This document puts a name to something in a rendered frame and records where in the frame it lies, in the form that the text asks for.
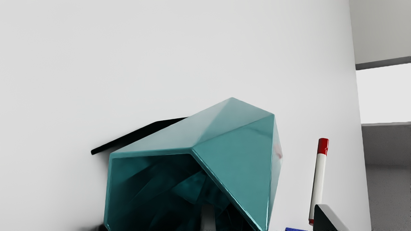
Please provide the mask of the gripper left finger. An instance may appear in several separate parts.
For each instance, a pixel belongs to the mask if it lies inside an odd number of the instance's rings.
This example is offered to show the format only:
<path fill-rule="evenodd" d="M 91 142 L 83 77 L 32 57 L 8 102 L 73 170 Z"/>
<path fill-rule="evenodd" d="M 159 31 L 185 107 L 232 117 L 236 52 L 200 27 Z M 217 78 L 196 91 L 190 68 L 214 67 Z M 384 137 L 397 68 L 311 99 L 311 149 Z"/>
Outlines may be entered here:
<path fill-rule="evenodd" d="M 200 231 L 216 231 L 214 206 L 202 206 Z"/>

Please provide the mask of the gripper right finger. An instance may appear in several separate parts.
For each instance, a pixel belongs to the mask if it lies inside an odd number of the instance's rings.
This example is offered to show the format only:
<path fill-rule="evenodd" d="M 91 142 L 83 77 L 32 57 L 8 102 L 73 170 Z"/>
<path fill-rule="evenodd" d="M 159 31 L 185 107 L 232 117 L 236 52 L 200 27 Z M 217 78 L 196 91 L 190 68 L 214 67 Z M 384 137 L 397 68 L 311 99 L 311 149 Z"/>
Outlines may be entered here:
<path fill-rule="evenodd" d="M 350 231 L 327 204 L 314 207 L 313 231 Z"/>

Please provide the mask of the teal faceted mug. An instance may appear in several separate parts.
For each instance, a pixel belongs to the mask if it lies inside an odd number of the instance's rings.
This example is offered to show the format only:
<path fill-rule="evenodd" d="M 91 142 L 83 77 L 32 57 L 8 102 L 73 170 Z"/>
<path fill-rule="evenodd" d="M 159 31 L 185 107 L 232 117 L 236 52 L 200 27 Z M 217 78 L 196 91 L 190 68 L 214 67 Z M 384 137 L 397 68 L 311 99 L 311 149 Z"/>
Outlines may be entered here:
<path fill-rule="evenodd" d="M 268 231 L 282 165 L 275 115 L 236 98 L 109 155 L 109 231 Z"/>

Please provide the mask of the white marker with red cap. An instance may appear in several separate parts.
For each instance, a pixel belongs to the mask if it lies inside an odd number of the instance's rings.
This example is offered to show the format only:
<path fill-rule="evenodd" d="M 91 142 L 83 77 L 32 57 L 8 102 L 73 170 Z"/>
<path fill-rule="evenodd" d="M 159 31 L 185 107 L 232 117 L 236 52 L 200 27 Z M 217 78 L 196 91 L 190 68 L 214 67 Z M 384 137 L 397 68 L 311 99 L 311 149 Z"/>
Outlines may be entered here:
<path fill-rule="evenodd" d="M 314 225 L 314 210 L 317 204 L 322 203 L 324 174 L 326 166 L 326 157 L 329 146 L 329 139 L 320 138 L 318 141 L 317 158 L 315 164 L 315 172 L 313 179 L 313 188 L 311 194 L 309 224 Z"/>

